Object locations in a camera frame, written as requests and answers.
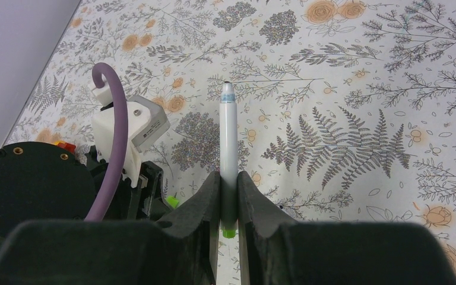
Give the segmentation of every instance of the green object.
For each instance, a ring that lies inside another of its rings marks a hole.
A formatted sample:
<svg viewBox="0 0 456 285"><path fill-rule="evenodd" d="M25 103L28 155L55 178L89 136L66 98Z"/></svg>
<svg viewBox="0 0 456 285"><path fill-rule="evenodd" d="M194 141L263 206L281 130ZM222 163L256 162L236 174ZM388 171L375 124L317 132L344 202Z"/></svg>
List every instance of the green object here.
<svg viewBox="0 0 456 285"><path fill-rule="evenodd" d="M167 203L169 203L170 206L172 206L172 208L177 208L179 206L179 200L176 199L176 197L174 196L168 196L166 199Z"/></svg>
<svg viewBox="0 0 456 285"><path fill-rule="evenodd" d="M223 230L223 236L227 239L233 239L237 234L237 230Z"/></svg>

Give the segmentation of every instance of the red object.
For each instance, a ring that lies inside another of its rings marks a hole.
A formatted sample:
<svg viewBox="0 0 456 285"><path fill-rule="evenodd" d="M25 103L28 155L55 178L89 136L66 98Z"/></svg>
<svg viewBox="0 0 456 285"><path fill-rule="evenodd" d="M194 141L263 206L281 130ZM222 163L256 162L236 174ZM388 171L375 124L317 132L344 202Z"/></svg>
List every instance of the red object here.
<svg viewBox="0 0 456 285"><path fill-rule="evenodd" d="M66 151L69 151L70 153L74 154L74 150L76 149L76 146L73 144L70 144L65 141L60 141L56 144L58 147L63 148Z"/></svg>

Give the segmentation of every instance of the white marker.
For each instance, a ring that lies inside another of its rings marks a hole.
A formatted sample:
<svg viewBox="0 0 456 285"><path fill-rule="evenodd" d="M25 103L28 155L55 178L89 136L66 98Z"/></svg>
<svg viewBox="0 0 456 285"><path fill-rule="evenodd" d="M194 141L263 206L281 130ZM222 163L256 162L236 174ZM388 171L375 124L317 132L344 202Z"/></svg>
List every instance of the white marker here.
<svg viewBox="0 0 456 285"><path fill-rule="evenodd" d="M223 84L219 105L219 152L221 175L221 228L223 236L234 238L237 229L237 175L239 150L237 139L237 103L233 85Z"/></svg>

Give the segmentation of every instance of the purple tube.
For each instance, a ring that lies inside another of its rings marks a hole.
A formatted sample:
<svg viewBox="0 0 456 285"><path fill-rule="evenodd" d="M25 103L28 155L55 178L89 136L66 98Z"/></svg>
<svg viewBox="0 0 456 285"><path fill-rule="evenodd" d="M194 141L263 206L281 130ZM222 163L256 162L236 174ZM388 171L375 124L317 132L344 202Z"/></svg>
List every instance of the purple tube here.
<svg viewBox="0 0 456 285"><path fill-rule="evenodd" d="M99 193L88 212L85 221L102 221L107 209L113 200L121 173L125 163L126 144L128 142L128 111L126 107L125 91L116 71L103 62L95 64L91 70L93 83L97 88L104 87L102 75L107 79L109 89L113 96L113 109L115 113L115 129L113 147L109 157L109 165L102 181Z"/></svg>

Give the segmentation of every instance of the table surface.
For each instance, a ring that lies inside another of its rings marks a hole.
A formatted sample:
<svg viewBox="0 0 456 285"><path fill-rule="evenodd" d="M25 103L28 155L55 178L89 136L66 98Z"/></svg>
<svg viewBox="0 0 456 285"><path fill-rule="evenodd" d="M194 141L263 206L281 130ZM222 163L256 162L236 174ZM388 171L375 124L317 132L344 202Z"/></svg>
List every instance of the table surface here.
<svg viewBox="0 0 456 285"><path fill-rule="evenodd" d="M456 2L83 1L7 144L64 140L82 158L97 62L166 111L145 158L167 195L219 165L230 80L239 166L269 199L298 220L422 224L456 272ZM240 283L238 250L220 239L219 284Z"/></svg>

